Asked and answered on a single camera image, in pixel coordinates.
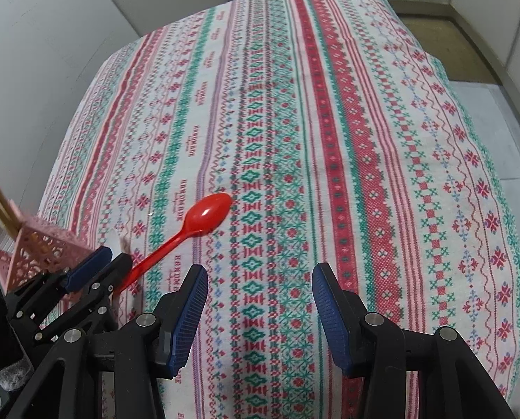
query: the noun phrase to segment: silver bolt head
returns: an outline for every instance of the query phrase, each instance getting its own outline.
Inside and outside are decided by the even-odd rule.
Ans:
[[[136,323],[138,326],[148,327],[155,323],[155,315],[153,313],[142,313],[137,319]]]
[[[69,344],[73,344],[78,341],[82,336],[82,331],[79,329],[69,329],[64,334],[64,340],[66,340]]]
[[[456,340],[456,338],[458,337],[458,333],[456,332],[456,330],[454,328],[451,328],[448,326],[440,328],[440,330],[438,331],[438,334],[444,340],[447,340],[449,342]]]
[[[384,323],[384,317],[376,312],[369,312],[365,315],[365,323],[371,326],[380,326]]]

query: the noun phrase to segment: gray floor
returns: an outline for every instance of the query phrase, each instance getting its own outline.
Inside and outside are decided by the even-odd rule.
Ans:
[[[520,124],[497,85],[452,82],[462,104],[473,119],[481,141],[491,152],[508,204],[516,217],[520,235]],[[510,405],[520,416],[520,379]]]

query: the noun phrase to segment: pink basket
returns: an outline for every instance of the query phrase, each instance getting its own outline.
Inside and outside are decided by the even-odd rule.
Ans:
[[[93,252],[74,233],[34,216],[24,216],[13,253],[0,250],[0,282],[5,291],[19,287],[41,271],[71,269]]]

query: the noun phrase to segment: red plastic spoon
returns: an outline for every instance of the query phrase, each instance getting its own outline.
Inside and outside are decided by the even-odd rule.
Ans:
[[[196,202],[186,213],[180,232],[138,263],[117,289],[124,291],[146,271],[160,262],[169,252],[191,236],[205,235],[220,226],[231,208],[233,200],[228,194],[213,194]]]

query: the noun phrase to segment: striped fabric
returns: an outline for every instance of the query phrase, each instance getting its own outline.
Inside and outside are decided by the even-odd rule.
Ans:
[[[40,212],[89,243],[114,227],[137,262],[219,191],[234,199],[222,226],[119,304],[125,322],[192,263],[208,271],[191,358],[162,384],[167,417],[352,417],[357,384],[333,365],[312,300],[317,262],[402,327],[455,327],[509,396],[514,218],[441,64],[386,0],[236,0],[114,53]]]

